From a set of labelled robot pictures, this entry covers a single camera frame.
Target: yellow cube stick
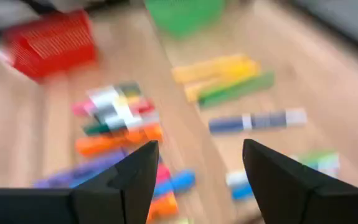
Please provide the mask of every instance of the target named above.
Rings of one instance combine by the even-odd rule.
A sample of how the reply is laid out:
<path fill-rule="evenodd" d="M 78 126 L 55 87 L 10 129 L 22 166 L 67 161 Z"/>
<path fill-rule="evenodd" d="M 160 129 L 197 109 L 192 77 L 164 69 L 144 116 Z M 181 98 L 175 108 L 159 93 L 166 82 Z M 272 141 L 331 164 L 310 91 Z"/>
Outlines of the yellow cube stick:
<path fill-rule="evenodd" d="M 224 75 L 225 68 L 249 61 L 243 55 L 220 57 L 214 60 L 197 63 L 195 65 L 177 67 L 172 69 L 173 79 L 178 83 L 189 83 L 204 78 Z"/>
<path fill-rule="evenodd" d="M 191 83 L 184 86 L 184 93 L 186 94 L 188 102 L 195 102 L 198 100 L 198 94 L 205 88 L 209 88 L 221 82 L 219 78 L 210 78 L 208 80 Z"/>
<path fill-rule="evenodd" d="M 188 102 L 197 101 L 199 93 L 205 89 L 223 88 L 238 82 L 243 82 L 260 74 L 259 66 L 253 61 L 248 61 L 244 65 L 235 65 L 223 69 L 225 69 L 227 75 L 210 78 L 195 84 L 187 84 L 184 87 L 184 92 L 186 93 Z"/>

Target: green basket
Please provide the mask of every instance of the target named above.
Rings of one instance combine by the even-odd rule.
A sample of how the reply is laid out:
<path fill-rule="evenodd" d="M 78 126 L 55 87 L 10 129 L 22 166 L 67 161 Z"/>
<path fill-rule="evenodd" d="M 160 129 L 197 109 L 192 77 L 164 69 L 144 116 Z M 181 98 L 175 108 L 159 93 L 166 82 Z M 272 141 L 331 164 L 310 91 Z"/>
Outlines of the green basket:
<path fill-rule="evenodd" d="M 160 29 L 183 37 L 219 18 L 224 0 L 147 0 L 146 7 Z"/>

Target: green cube stick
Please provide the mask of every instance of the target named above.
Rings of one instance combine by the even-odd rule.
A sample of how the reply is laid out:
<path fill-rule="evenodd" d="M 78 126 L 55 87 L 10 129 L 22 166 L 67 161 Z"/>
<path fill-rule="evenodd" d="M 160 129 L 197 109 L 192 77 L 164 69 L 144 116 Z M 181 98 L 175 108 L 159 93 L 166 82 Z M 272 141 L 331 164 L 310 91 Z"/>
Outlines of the green cube stick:
<path fill-rule="evenodd" d="M 274 73 L 266 72 L 258 77 L 236 83 L 232 86 L 202 91 L 198 98 L 198 105 L 201 108 L 214 106 L 223 101 L 232 100 L 254 91 L 267 89 L 273 84 Z"/>
<path fill-rule="evenodd" d="M 325 150 L 318 150 L 308 153 L 307 155 L 304 155 L 300 157 L 299 161 L 302 164 L 316 164 L 319 161 L 322 161 L 323 159 L 335 159 L 337 157 L 337 153 L 335 151 L 330 149 Z"/>
<path fill-rule="evenodd" d="M 116 124 L 100 124 L 100 123 L 95 123 L 95 124 L 90 124 L 88 126 L 83 127 L 83 131 L 88 135 L 88 136 L 94 136 L 94 135 L 98 135 L 98 134 L 106 134 L 106 133 L 112 133 L 114 131 L 119 131 L 122 129 L 126 129 L 126 125 L 125 122 L 123 121 L 123 119 L 119 120 L 116 122 Z"/>

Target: plastic basket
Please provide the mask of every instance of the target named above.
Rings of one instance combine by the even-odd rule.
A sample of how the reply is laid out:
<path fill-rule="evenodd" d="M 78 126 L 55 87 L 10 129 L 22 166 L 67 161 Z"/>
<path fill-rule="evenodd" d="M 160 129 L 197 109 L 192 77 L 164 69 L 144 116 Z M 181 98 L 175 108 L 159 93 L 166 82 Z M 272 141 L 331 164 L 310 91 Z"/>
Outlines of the plastic basket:
<path fill-rule="evenodd" d="M 4 39 L 12 66 L 37 81 L 97 57 L 85 11 L 54 14 L 14 27 Z"/>
<path fill-rule="evenodd" d="M 224 0 L 147 0 L 146 7 L 160 29 L 183 37 L 219 18 Z"/>

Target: orange cube stick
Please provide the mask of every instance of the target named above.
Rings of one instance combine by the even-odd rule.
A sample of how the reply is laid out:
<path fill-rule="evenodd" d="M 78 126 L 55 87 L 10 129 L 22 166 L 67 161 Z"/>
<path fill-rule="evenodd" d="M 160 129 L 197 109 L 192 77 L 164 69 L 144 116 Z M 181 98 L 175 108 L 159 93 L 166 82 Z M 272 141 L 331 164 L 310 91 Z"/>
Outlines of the orange cube stick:
<path fill-rule="evenodd" d="M 104 134 L 78 139 L 75 147 L 84 156 L 94 156 L 120 146 L 141 144 L 150 140 L 162 140 L 162 129 L 159 124 L 152 124 L 131 131 Z"/>
<path fill-rule="evenodd" d="M 179 212 L 177 202 L 173 192 L 153 200 L 149 207 L 147 222 L 153 221 L 157 217 L 176 215 Z"/>

